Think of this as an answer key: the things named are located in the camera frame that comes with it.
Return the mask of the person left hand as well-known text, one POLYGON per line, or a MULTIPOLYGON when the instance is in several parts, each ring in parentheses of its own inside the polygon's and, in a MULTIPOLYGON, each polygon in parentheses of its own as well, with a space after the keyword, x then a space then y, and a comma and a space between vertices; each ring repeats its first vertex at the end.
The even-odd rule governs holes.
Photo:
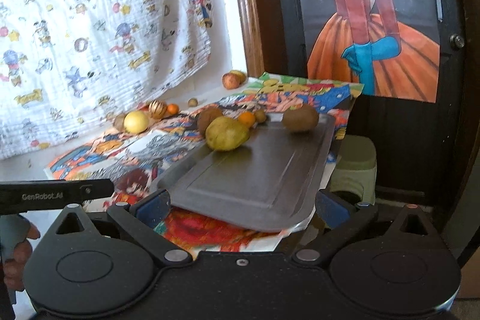
POLYGON ((24 290, 24 268, 32 256, 30 240, 41 234, 18 214, 1 216, 1 310, 11 308, 17 292, 24 290))

